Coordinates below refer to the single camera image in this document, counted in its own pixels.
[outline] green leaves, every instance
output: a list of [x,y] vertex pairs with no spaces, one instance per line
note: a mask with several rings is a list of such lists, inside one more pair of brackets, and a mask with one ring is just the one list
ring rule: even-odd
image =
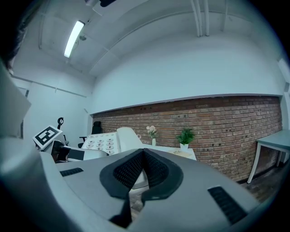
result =
[[176,136],[176,138],[183,145],[189,144],[191,141],[194,140],[194,133],[191,131],[190,128],[183,128],[181,135]]

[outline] white plant pot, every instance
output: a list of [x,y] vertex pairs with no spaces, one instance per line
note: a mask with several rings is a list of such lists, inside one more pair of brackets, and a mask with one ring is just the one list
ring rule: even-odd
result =
[[188,145],[188,144],[185,144],[185,145],[180,144],[180,149],[181,149],[182,151],[187,151],[188,148],[189,148],[189,145]]

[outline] fluorescent light fixture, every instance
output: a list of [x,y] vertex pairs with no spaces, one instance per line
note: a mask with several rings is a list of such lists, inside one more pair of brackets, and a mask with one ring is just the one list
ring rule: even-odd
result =
[[73,45],[76,42],[77,37],[80,34],[84,25],[85,24],[81,21],[77,21],[76,24],[74,25],[71,35],[69,36],[69,39],[68,39],[67,47],[65,48],[65,51],[64,51],[65,57],[69,57],[71,55]]

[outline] office chair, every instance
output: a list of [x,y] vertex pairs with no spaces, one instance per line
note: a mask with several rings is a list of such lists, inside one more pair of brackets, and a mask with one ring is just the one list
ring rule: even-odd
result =
[[[95,134],[101,134],[103,132],[103,129],[101,128],[101,122],[100,121],[96,121],[94,122],[93,126],[92,126],[92,135]],[[80,139],[83,140],[83,142],[86,140],[86,136],[85,137],[79,137]],[[81,148],[83,145],[83,143],[79,143],[77,146],[79,148]]]

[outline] white pipe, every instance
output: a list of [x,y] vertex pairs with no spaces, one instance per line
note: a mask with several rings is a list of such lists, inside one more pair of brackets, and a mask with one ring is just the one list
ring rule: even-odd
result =
[[198,25],[198,16],[196,14],[196,9],[195,9],[195,5],[193,3],[193,0],[190,0],[191,6],[192,6],[192,10],[193,10],[193,15],[194,15],[194,20],[195,20],[195,26],[196,26],[196,34],[199,37],[199,25]]
[[201,20],[199,1],[198,0],[194,0],[194,1],[195,1],[195,6],[196,6],[196,11],[197,11],[197,14],[198,14],[199,33],[200,33],[200,36],[202,36],[203,35],[203,22]]
[[223,21],[222,31],[225,30],[225,28],[226,28],[226,21],[227,21],[227,8],[228,8],[227,0],[225,0],[225,3],[226,3],[226,12],[225,12],[225,19]]
[[209,36],[208,0],[204,0],[204,16],[205,16],[205,35]]

